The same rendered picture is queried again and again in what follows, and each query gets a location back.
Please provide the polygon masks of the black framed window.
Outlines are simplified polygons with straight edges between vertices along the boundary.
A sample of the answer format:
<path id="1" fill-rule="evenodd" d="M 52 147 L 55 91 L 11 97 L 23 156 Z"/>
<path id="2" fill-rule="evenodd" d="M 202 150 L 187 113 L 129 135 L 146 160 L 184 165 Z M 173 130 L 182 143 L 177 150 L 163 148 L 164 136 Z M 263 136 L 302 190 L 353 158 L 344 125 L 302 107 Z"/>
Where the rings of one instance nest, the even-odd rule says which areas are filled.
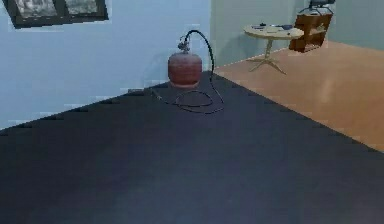
<path id="1" fill-rule="evenodd" d="M 2 0 L 15 29 L 109 19 L 106 0 Z"/>

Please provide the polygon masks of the brown wooden shelf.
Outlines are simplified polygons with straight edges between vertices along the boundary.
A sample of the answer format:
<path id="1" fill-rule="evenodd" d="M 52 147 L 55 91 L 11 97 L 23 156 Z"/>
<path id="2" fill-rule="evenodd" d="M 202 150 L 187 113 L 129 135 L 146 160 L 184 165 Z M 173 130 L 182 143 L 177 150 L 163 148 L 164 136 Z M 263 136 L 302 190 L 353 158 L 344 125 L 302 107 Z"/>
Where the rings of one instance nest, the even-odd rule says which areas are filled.
<path id="1" fill-rule="evenodd" d="M 322 46 L 328 31 L 332 14 L 298 15 L 295 28 L 304 32 L 299 39 L 291 40 L 289 49 L 305 53 Z"/>

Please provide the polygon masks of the round beige table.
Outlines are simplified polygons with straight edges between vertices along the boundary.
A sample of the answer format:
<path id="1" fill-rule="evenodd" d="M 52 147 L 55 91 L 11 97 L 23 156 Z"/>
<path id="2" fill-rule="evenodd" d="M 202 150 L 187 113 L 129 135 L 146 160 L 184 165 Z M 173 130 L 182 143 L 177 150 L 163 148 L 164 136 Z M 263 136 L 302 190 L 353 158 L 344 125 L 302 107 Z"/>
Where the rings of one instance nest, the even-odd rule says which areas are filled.
<path id="1" fill-rule="evenodd" d="M 253 57 L 249 59 L 250 62 L 256 63 L 255 66 L 249 69 L 250 72 L 257 70 L 264 64 L 268 64 L 280 73 L 285 74 L 285 72 L 277 65 L 277 60 L 271 57 L 273 42 L 276 40 L 297 40 L 304 35 L 304 32 L 298 28 L 292 27 L 291 29 L 285 30 L 283 27 L 272 25 L 246 25 L 243 30 L 245 34 L 250 37 L 265 39 L 267 41 L 264 57 Z"/>

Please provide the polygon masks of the red gas cylinder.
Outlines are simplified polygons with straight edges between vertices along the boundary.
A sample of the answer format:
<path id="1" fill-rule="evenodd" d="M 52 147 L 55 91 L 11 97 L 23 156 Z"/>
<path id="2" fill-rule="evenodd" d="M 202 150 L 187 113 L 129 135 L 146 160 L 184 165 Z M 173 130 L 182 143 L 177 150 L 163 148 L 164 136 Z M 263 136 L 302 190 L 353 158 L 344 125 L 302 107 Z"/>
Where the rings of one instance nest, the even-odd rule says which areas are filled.
<path id="1" fill-rule="evenodd" d="M 190 52 L 188 35 L 180 38 L 178 49 L 168 58 L 169 81 L 177 88 L 195 88 L 202 74 L 202 59 Z"/>

